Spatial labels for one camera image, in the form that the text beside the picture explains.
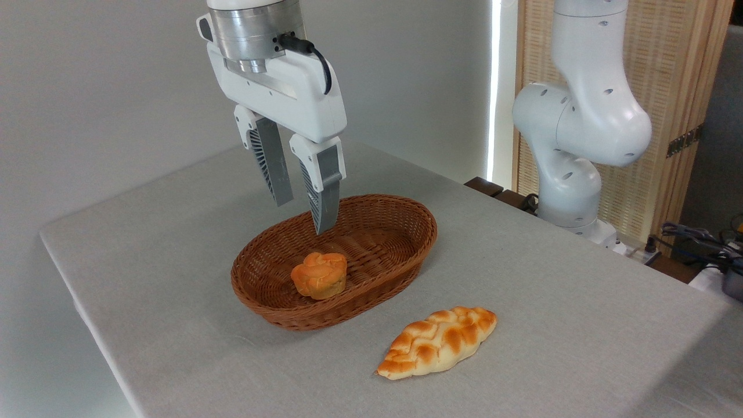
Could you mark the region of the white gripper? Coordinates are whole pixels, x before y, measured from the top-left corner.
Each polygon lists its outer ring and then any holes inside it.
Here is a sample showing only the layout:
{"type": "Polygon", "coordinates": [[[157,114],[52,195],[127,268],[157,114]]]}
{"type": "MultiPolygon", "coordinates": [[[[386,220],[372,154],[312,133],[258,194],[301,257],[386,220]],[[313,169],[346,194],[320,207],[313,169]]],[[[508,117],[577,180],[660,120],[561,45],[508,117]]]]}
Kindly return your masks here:
{"type": "Polygon", "coordinates": [[[197,19],[197,29],[218,85],[238,104],[241,141],[276,205],[294,198],[278,122],[297,133],[290,148],[300,162],[316,234],[334,227],[346,178],[336,136],[347,126],[346,112],[332,66],[302,39],[302,16],[207,14],[197,19]]]}

